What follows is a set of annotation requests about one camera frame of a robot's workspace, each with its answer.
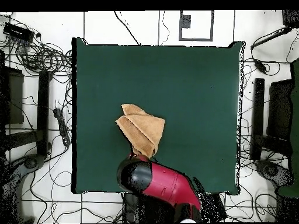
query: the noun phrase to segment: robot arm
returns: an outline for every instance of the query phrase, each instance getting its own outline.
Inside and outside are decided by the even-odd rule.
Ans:
[[[161,199],[175,208],[175,222],[200,222],[200,198],[188,177],[143,156],[120,163],[117,181],[126,191]]]

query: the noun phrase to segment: black post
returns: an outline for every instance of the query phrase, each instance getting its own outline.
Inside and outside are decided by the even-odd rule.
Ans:
[[[36,142],[38,155],[47,156],[48,152],[48,118],[49,118],[49,82],[51,75],[48,71],[39,73],[39,99],[37,106],[37,131],[43,133],[43,138]]]
[[[43,140],[43,131],[24,131],[9,135],[8,148],[13,149],[32,142]]]
[[[262,147],[257,143],[256,136],[263,135],[264,93],[265,80],[263,78],[256,78],[253,86],[252,137],[249,151],[251,160],[259,160],[262,154]]]

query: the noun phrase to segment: tiled floor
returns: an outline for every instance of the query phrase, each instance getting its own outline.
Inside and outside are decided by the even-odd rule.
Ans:
[[[191,42],[178,41],[179,27],[179,11],[145,11],[145,12],[117,12],[118,16],[129,27],[136,40],[141,44],[157,46],[222,46],[227,47],[233,40],[245,41],[246,49],[244,59],[250,58],[250,45],[260,36],[273,32],[282,26],[282,16],[280,10],[215,10],[214,12],[214,37],[212,43],[207,42]],[[184,13],[186,15],[200,15],[200,13],[191,12]],[[52,43],[59,46],[64,54],[71,49],[72,37],[84,37],[89,44],[135,44],[126,28],[117,20],[113,12],[38,12],[38,13],[14,13],[12,18],[25,23],[38,30],[41,33],[43,43]],[[0,40],[4,41],[5,36],[2,34],[3,24],[7,21],[0,16]],[[287,53],[291,43],[297,35],[296,31],[276,38],[253,51],[253,56],[262,61],[286,61]],[[288,56],[288,60],[292,61],[299,56],[299,45],[294,44],[293,49]],[[11,56],[11,67],[17,68],[14,62],[17,62],[15,56]],[[269,74],[275,74],[278,70],[277,64],[269,64],[267,66]],[[250,135],[251,126],[251,107],[252,107],[252,82],[255,78],[265,78],[265,101],[268,100],[269,86],[271,82],[290,78],[290,68],[288,64],[280,64],[280,71],[275,76],[266,76],[257,70],[254,70],[253,63],[244,63],[244,74],[246,80],[246,88],[243,99],[243,116],[242,116],[242,134],[244,138],[244,149],[249,148],[249,142],[245,139]],[[67,80],[66,76],[60,76],[60,81]],[[23,88],[24,97],[32,96],[37,99],[37,78],[26,77]],[[64,100],[65,84],[55,80],[50,85],[50,108],[55,108],[55,104],[59,101],[61,104]],[[23,99],[23,103],[32,104],[32,99]],[[267,126],[267,104],[265,103],[265,121],[264,131]],[[33,128],[36,128],[36,106],[24,104],[23,110],[30,119]],[[65,113],[65,119],[71,118],[71,107],[69,113]],[[50,112],[49,119],[49,140],[52,141],[59,132],[57,120]],[[22,125],[11,125],[11,130],[7,133],[22,131],[22,128],[30,128],[25,120]],[[11,152],[7,152],[7,157],[11,160],[19,158],[25,154],[30,148],[29,153],[34,153],[34,144],[25,145]],[[60,154],[64,150],[61,138],[57,137],[53,142],[52,156]],[[122,199],[120,194],[105,192],[88,192],[83,195],[74,195],[70,192],[69,184],[71,182],[71,158],[72,151],[70,149],[58,158],[53,159],[51,164],[46,163],[36,173],[33,191],[36,195],[47,202],[47,210],[41,217],[39,223],[102,223],[111,222],[113,218],[120,214],[122,208]],[[280,159],[281,156],[276,154],[272,158]],[[242,159],[242,164],[247,165],[251,161]],[[46,208],[44,202],[38,201],[30,192],[29,186],[32,182],[33,175],[30,174],[23,186],[23,211],[25,215],[35,216],[36,222]],[[262,221],[274,221],[272,212],[275,211],[276,200],[273,186],[270,182],[261,178],[255,171],[254,165],[244,166],[240,171],[239,183],[241,185],[241,193],[237,196],[228,196],[223,194],[227,214],[230,216],[226,222],[248,221],[259,222],[260,216]],[[268,195],[260,196],[257,200],[259,205],[257,214],[252,201],[259,194],[268,193]]]

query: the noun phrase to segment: green table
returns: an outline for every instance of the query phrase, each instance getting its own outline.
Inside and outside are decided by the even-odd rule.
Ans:
[[[116,170],[130,152],[115,123],[123,103],[165,119],[155,156],[160,163],[197,177],[208,192],[238,193],[242,42],[229,48],[151,47],[85,45],[78,38],[72,45],[73,54],[77,51],[76,193],[121,191]]]

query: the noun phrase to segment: tan towel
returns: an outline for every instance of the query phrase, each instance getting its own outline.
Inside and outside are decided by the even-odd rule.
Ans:
[[[158,151],[165,121],[133,104],[123,104],[121,107],[124,116],[116,120],[116,124],[132,144],[134,153],[151,158]]]

